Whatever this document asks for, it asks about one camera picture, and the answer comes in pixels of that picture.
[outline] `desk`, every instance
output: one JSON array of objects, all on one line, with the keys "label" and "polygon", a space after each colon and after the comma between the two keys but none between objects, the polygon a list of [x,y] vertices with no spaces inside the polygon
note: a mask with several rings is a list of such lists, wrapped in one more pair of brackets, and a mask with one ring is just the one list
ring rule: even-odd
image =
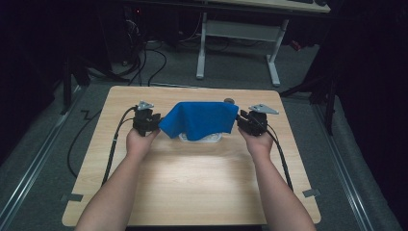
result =
[{"label": "desk", "polygon": [[[268,115],[286,156],[295,194],[315,223],[320,213],[279,94],[270,90],[210,90],[177,88],[111,88],[88,152],[72,190],[80,202],[68,201],[63,224],[76,225],[86,205],[99,190],[112,138],[123,113],[144,100],[165,116],[180,101],[223,101],[233,98],[240,109],[264,103],[278,110]],[[111,174],[126,153],[125,138],[132,122],[120,129]],[[270,156],[284,176],[274,145]],[[237,130],[223,134],[218,143],[190,143],[170,139],[164,132],[155,139],[140,172],[136,201],[129,225],[243,225],[265,224],[252,158]]]},{"label": "desk", "polygon": [[[247,5],[252,7],[275,8],[288,11],[304,11],[310,13],[329,13],[330,8],[318,6],[316,3],[306,4],[287,0],[206,0],[214,3],[227,3],[236,5]],[[280,86],[278,73],[276,71],[275,59],[282,43],[283,36],[289,23],[289,19],[283,20],[280,27],[262,26],[245,23],[235,23],[217,20],[207,20],[207,14],[203,13],[201,29],[201,46],[198,54],[197,79],[204,78],[205,70],[205,40],[207,36],[227,37],[234,39],[254,39],[261,41],[272,41],[274,46],[267,55],[270,78],[272,84]]]}]

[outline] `blue cloth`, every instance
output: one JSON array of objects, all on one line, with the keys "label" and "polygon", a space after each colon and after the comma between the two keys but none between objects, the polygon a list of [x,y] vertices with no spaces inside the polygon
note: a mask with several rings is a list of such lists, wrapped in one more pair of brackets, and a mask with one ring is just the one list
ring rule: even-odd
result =
[{"label": "blue cloth", "polygon": [[170,138],[186,133],[189,141],[198,141],[213,133],[231,133],[238,106],[224,102],[180,102],[160,122]]}]

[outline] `hand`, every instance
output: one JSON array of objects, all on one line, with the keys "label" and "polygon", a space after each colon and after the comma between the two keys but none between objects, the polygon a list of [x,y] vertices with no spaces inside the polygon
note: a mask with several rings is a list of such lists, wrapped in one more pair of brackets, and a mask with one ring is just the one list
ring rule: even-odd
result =
[{"label": "hand", "polygon": [[246,147],[254,161],[270,160],[270,150],[272,149],[273,139],[268,133],[264,133],[259,137],[248,135],[241,128],[238,128],[241,135],[246,141]]},{"label": "hand", "polygon": [[132,128],[126,137],[126,155],[135,157],[138,163],[141,162],[159,133],[160,129],[151,132],[146,137],[142,137],[135,128]]}]

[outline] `gray carpet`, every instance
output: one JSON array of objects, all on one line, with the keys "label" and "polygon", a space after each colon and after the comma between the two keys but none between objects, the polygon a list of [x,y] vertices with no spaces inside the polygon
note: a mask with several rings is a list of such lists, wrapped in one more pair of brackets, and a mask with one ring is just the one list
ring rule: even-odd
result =
[{"label": "gray carpet", "polygon": [[[229,49],[231,50],[208,52],[206,77],[198,81],[194,77],[197,48],[183,47],[175,50],[163,46],[159,51],[166,54],[167,64],[152,83],[282,91],[302,81],[311,60],[318,51],[317,47],[313,47],[295,52],[290,47],[283,46],[276,61],[282,86],[276,89],[271,85],[264,56],[245,52],[237,55],[240,47],[229,47]],[[162,64],[163,57],[154,52],[147,52],[146,67],[141,75],[144,84]],[[109,88],[116,84],[106,79],[92,80],[92,84],[72,109],[61,134],[50,150],[47,162],[16,213],[9,227],[10,230],[72,230],[70,227],[64,227],[61,222],[66,206],[66,201],[62,200],[63,195],[71,192],[75,182],[67,168],[67,152],[78,131],[87,122],[84,119],[85,113],[81,111],[88,110],[89,116],[97,113],[103,107]],[[12,156],[1,166],[0,208],[6,205],[24,170],[34,159],[42,141],[58,119],[62,105],[61,89],[56,92],[56,96],[57,101],[33,123]],[[322,217],[321,222],[317,224],[318,230],[360,230],[334,168],[324,131],[319,127],[320,121],[308,100],[304,94],[297,94],[295,97],[283,99],[283,102],[312,187],[321,192],[317,197]],[[73,146],[70,163],[75,172],[78,172],[81,167],[96,122],[97,118],[87,126]],[[335,114],[334,132],[337,145],[344,154],[344,161],[368,206],[375,230],[400,230],[386,201],[372,180],[370,171],[364,165],[364,160],[341,113]]]}]

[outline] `person's arm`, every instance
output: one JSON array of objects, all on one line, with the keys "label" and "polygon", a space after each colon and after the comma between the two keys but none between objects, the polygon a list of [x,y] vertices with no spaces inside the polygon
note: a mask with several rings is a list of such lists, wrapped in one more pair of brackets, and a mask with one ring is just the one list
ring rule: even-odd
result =
[{"label": "person's arm", "polygon": [[273,139],[268,133],[253,137],[239,130],[255,165],[261,201],[270,230],[316,230],[303,204],[270,159]]},{"label": "person's arm", "polygon": [[135,201],[140,163],[160,130],[141,137],[132,129],[126,138],[127,154],[111,178],[89,202],[75,230],[125,230]]}]

